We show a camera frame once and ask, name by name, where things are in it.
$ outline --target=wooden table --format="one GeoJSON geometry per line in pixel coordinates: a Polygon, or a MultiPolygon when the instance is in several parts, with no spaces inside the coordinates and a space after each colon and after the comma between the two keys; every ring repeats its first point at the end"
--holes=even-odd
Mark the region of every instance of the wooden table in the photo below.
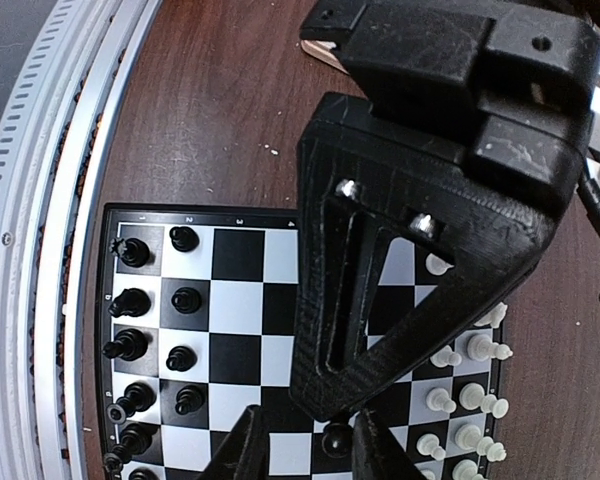
{"type": "MultiPolygon", "coordinates": [[[[300,50],[313,2],[165,0],[133,74],[94,222],[107,202],[295,207],[295,145],[314,106],[329,90],[357,93],[300,50]]],[[[91,303],[97,253],[94,244],[91,303]]],[[[509,458],[493,479],[600,480],[599,291],[600,241],[575,200],[510,299],[506,335],[516,355],[502,393],[512,408],[497,431],[509,458]]],[[[100,479],[86,318],[85,425],[90,478],[100,479]]]]}

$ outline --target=chessboard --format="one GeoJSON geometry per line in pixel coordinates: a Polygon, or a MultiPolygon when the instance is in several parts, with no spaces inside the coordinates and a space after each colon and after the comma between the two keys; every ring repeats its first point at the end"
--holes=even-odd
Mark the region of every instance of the chessboard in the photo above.
{"type": "MultiPolygon", "coordinates": [[[[325,424],[307,416],[288,395],[297,252],[294,211],[107,207],[96,308],[103,455],[116,448],[129,426],[139,426],[151,439],[142,453],[126,460],[121,473],[108,478],[195,479],[245,407],[258,404],[270,420],[271,479],[352,479],[350,458],[331,458],[323,451],[325,424]],[[122,261],[121,245],[140,261],[122,261]],[[142,306],[120,308],[130,290],[142,306]],[[129,330],[140,332],[146,345],[132,348],[139,358],[124,360],[118,347],[129,330]],[[125,403],[125,391],[138,384],[150,392],[139,411],[127,415],[120,408],[130,403],[125,403]],[[186,408],[183,392],[194,398],[186,408]]],[[[435,288],[441,272],[431,273],[428,256],[401,238],[391,244],[367,327],[369,346],[435,288]]],[[[459,401],[470,384],[498,395],[502,362],[467,355],[476,335],[501,342],[502,327],[468,330],[450,345],[462,356],[459,365],[427,361],[371,402],[427,478],[452,480],[454,467],[465,459],[487,475],[486,457],[456,444],[457,432],[468,424],[481,435],[494,434],[493,415],[467,410],[459,401]],[[427,406],[434,389],[448,392],[456,403],[452,413],[427,406]],[[421,453],[418,440],[426,434],[437,437],[444,458],[440,452],[439,460],[421,453]]]]}

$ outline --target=chess piece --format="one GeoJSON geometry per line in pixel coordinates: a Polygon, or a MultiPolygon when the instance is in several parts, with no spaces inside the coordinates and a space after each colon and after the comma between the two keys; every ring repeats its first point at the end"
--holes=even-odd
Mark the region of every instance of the chess piece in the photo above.
{"type": "Polygon", "coordinates": [[[427,433],[420,437],[416,443],[416,450],[424,457],[433,457],[441,462],[447,456],[447,452],[440,446],[440,439],[433,433],[427,433]]]}
{"type": "Polygon", "coordinates": [[[112,342],[107,342],[102,354],[108,359],[121,358],[127,362],[138,360],[147,353],[148,342],[140,330],[127,328],[118,332],[112,342]]]}
{"type": "Polygon", "coordinates": [[[187,415],[195,413],[204,405],[204,392],[195,385],[187,385],[176,395],[176,413],[187,415]]]}
{"type": "Polygon", "coordinates": [[[453,413],[458,407],[444,388],[434,388],[427,395],[427,407],[434,412],[453,413]]]}
{"type": "Polygon", "coordinates": [[[486,456],[489,462],[502,462],[507,452],[502,443],[482,435],[480,427],[471,423],[463,425],[456,432],[456,445],[463,450],[475,450],[478,455],[486,456]]]}
{"type": "Polygon", "coordinates": [[[146,412],[156,403],[156,394],[145,383],[132,383],[124,390],[124,396],[107,407],[107,417],[116,425],[122,425],[136,412],[146,412]]]}
{"type": "Polygon", "coordinates": [[[467,354],[472,360],[484,362],[492,358],[506,360],[513,356],[508,345],[492,341],[487,335],[474,335],[467,344],[467,354]]]}
{"type": "Polygon", "coordinates": [[[487,395],[479,383],[469,383],[460,391],[460,405],[467,410],[480,408],[482,413],[491,413],[494,418],[502,418],[509,412],[509,402],[495,395],[487,395]]]}
{"type": "Polygon", "coordinates": [[[198,357],[189,347],[174,347],[167,357],[167,368],[176,372],[186,372],[198,362],[198,357]]]}
{"type": "Polygon", "coordinates": [[[151,299],[143,290],[139,288],[125,288],[109,305],[109,313],[114,318],[122,317],[123,315],[141,317],[150,308],[151,299]]]}
{"type": "Polygon", "coordinates": [[[138,238],[115,238],[109,247],[111,253],[118,257],[128,267],[140,268],[147,264],[151,252],[146,243],[138,238]]]}
{"type": "Polygon", "coordinates": [[[171,297],[171,305],[180,313],[195,313],[202,306],[202,298],[195,288],[182,287],[171,297]]]}
{"type": "Polygon", "coordinates": [[[348,423],[331,422],[324,428],[322,450],[331,458],[351,455],[353,428],[348,423]]]}
{"type": "Polygon", "coordinates": [[[171,245],[179,252],[190,252],[200,245],[200,237],[191,227],[173,227],[169,231],[171,245]]]}
{"type": "Polygon", "coordinates": [[[104,456],[104,468],[109,473],[120,473],[134,455],[142,455],[151,446],[151,435],[134,423],[120,433],[120,443],[104,456]]]}
{"type": "Polygon", "coordinates": [[[438,368],[457,367],[462,363],[462,355],[454,352],[448,345],[431,357],[431,363],[438,368]]]}

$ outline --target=white pawn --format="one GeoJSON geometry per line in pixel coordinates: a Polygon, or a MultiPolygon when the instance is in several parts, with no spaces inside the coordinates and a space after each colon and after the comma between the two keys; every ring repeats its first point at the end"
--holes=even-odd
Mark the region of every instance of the white pawn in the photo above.
{"type": "Polygon", "coordinates": [[[451,347],[447,345],[431,357],[431,363],[438,368],[445,368],[450,365],[452,367],[457,367],[462,363],[462,355],[454,352],[451,347]]]}
{"type": "Polygon", "coordinates": [[[498,305],[494,307],[489,313],[487,313],[484,317],[478,320],[475,323],[476,327],[486,327],[487,325],[491,328],[500,328],[500,324],[504,320],[504,317],[507,316],[507,309],[509,307],[504,303],[500,302],[498,305]]]}
{"type": "Polygon", "coordinates": [[[506,360],[513,356],[508,345],[492,341],[487,335],[474,335],[467,345],[467,354],[472,360],[484,362],[490,358],[506,360]]]}
{"type": "Polygon", "coordinates": [[[444,388],[434,388],[427,395],[427,407],[434,412],[453,413],[458,405],[444,388]]]}
{"type": "Polygon", "coordinates": [[[435,275],[436,277],[441,277],[447,270],[453,268],[453,265],[445,262],[439,257],[436,257],[433,253],[427,256],[427,259],[424,261],[425,266],[427,267],[427,271],[431,275],[435,275]]]}
{"type": "Polygon", "coordinates": [[[445,449],[440,446],[440,439],[433,433],[421,436],[416,443],[416,450],[420,455],[433,457],[438,462],[441,462],[447,456],[445,449]]]}
{"type": "Polygon", "coordinates": [[[509,412],[509,401],[487,395],[479,383],[470,383],[460,390],[460,405],[467,410],[480,408],[482,413],[491,413],[494,418],[502,418],[509,412]]]}
{"type": "Polygon", "coordinates": [[[487,480],[478,473],[478,465],[473,460],[463,460],[451,473],[453,480],[487,480]]]}
{"type": "Polygon", "coordinates": [[[460,427],[456,433],[456,445],[463,450],[475,450],[478,455],[486,456],[490,462],[502,462],[507,458],[504,445],[482,435],[477,425],[467,424],[460,427]]]}

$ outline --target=black pawn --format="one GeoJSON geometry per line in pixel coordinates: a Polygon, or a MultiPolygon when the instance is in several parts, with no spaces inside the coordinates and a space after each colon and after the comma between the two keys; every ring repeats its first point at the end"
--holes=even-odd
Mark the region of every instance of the black pawn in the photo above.
{"type": "Polygon", "coordinates": [[[189,347],[174,347],[167,357],[167,368],[176,372],[186,372],[197,361],[198,357],[189,347]]]}
{"type": "Polygon", "coordinates": [[[132,383],[124,390],[124,396],[107,407],[107,417],[116,425],[122,425],[136,412],[146,412],[156,403],[156,394],[149,385],[132,383]]]}
{"type": "Polygon", "coordinates": [[[182,287],[171,297],[171,305],[180,313],[195,313],[202,306],[202,297],[195,288],[182,287]]]}
{"type": "Polygon", "coordinates": [[[344,458],[351,455],[353,448],[353,428],[347,423],[331,422],[324,429],[322,450],[331,458],[344,458]]]}
{"type": "Polygon", "coordinates": [[[109,359],[121,358],[133,362],[147,353],[148,346],[144,333],[135,328],[127,328],[118,332],[112,342],[104,345],[102,354],[109,359]]]}
{"type": "Polygon", "coordinates": [[[187,385],[176,395],[176,413],[187,415],[195,413],[204,405],[204,392],[195,385],[187,385]]]}
{"type": "Polygon", "coordinates": [[[179,252],[190,252],[200,245],[200,237],[190,227],[173,227],[169,237],[171,245],[179,252]]]}
{"type": "Polygon", "coordinates": [[[104,468],[109,473],[120,473],[134,455],[142,455],[151,446],[151,435],[140,425],[132,424],[120,434],[120,443],[104,456],[104,468]]]}
{"type": "Polygon", "coordinates": [[[151,299],[139,288],[126,288],[113,299],[109,305],[109,313],[118,318],[123,315],[141,317],[151,308],[151,299]]]}
{"type": "Polygon", "coordinates": [[[151,258],[149,247],[139,238],[116,238],[112,240],[110,250],[122,263],[132,268],[143,267],[151,258]]]}

